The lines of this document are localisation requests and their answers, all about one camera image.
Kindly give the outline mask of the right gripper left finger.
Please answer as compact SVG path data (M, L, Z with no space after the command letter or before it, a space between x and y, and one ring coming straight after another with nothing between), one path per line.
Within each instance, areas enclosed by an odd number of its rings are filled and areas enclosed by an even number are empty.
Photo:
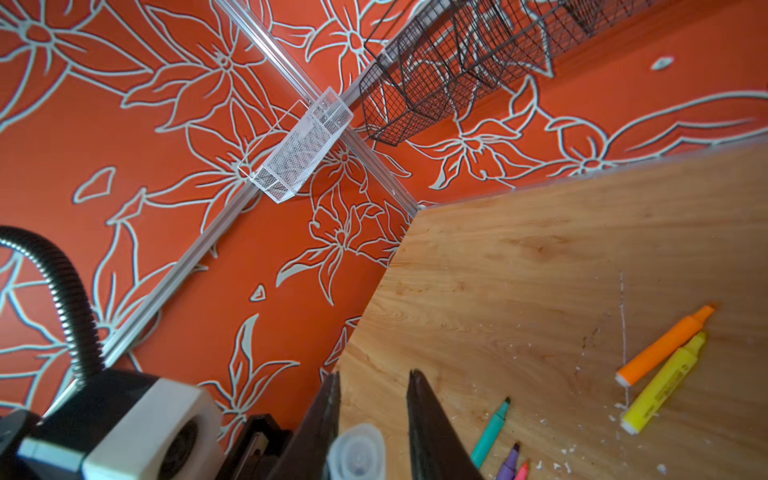
M270 471L268 479L330 479L327 455L339 432L341 379L325 378L298 432Z

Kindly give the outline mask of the clear pen cap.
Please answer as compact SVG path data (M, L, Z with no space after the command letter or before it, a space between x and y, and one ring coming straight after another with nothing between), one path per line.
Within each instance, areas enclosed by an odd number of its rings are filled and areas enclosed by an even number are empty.
M385 480L383 435L370 423L355 425L334 440L326 465L332 480Z

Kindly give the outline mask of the green marker pen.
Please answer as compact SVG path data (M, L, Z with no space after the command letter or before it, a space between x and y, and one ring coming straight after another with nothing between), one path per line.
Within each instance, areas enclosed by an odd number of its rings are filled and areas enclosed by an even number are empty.
M511 406L511 398L506 397L504 402L490 417L488 424L486 425L483 433L481 434L480 438L476 442L470 454L470 459L473 465L477 469L480 469L482 467L491 448L495 444L501 430L503 429L510 406Z

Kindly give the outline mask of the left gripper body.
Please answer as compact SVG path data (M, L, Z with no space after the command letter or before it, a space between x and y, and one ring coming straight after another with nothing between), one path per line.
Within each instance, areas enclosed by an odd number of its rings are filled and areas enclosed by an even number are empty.
M216 480L267 479L292 437L270 414L249 416Z

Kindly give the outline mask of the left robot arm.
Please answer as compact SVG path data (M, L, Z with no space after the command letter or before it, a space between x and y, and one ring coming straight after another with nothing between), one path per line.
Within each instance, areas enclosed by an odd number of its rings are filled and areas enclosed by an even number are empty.
M1 244L29 259L53 300L76 389L41 417L1 419L4 479L265 479L290 440L270 416L252 416L234 446L218 442L222 416L199 387L105 366L85 287L45 237L12 226Z

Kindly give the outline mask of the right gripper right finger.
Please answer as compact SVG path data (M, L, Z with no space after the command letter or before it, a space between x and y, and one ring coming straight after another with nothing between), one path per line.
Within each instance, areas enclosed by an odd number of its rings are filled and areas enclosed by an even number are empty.
M413 479L482 478L472 463L425 375L409 372L406 394Z

